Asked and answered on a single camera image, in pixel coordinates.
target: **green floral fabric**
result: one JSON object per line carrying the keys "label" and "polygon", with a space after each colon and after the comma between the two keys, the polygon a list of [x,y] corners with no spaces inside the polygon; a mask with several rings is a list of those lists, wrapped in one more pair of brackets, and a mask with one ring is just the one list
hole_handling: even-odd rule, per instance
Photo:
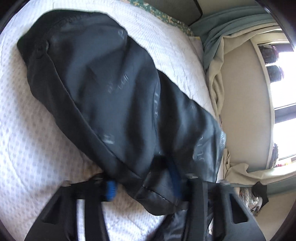
{"label": "green floral fabric", "polygon": [[186,35],[194,36],[193,32],[186,24],[163,13],[162,11],[156,9],[155,7],[151,6],[150,4],[144,2],[144,0],[120,0],[120,1],[132,4],[132,5],[139,7],[147,12],[150,12],[151,14],[153,14],[155,17],[157,17],[161,21],[179,28]]}

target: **beige wall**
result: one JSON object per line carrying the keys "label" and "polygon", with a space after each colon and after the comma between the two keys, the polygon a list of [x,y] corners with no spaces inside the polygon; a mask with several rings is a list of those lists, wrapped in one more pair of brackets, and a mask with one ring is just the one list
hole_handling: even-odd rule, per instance
{"label": "beige wall", "polygon": [[252,6],[255,0],[197,0],[203,11],[203,16],[210,15],[225,9],[241,6]]}
{"label": "beige wall", "polygon": [[269,93],[258,55],[245,42],[224,56],[221,69],[225,99],[221,111],[231,164],[265,169],[271,143]]}
{"label": "beige wall", "polygon": [[296,192],[273,196],[259,212],[256,220],[267,241],[278,231],[295,200]]}

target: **polka dot fabric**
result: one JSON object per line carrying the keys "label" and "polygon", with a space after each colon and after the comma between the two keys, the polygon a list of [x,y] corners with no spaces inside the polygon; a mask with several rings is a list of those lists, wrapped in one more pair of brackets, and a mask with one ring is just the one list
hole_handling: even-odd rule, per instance
{"label": "polka dot fabric", "polygon": [[[148,50],[156,67],[190,98],[213,114],[205,74],[189,38],[150,13],[117,0],[31,0],[0,35],[0,219],[23,241],[63,180],[80,182],[101,172],[59,130],[54,118],[31,94],[18,39],[46,11],[80,9],[107,13]],[[83,201],[78,202],[78,236],[83,231]],[[104,203],[110,240],[146,240],[162,222],[120,186]]]}

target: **shiny black fabric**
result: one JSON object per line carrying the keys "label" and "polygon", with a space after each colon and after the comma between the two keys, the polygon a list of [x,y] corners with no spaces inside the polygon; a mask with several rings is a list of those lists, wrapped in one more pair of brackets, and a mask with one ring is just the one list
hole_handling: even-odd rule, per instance
{"label": "shiny black fabric", "polygon": [[215,182],[225,136],[109,16],[54,10],[17,43],[32,94],[62,132],[154,215],[186,208],[181,179]]}

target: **button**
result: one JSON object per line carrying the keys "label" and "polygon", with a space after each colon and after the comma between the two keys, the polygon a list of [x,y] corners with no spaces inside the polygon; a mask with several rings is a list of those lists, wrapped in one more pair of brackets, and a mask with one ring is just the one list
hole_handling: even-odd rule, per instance
{"label": "button", "polygon": [[47,41],[41,42],[37,45],[36,49],[36,58],[41,58],[48,50],[49,44]]}

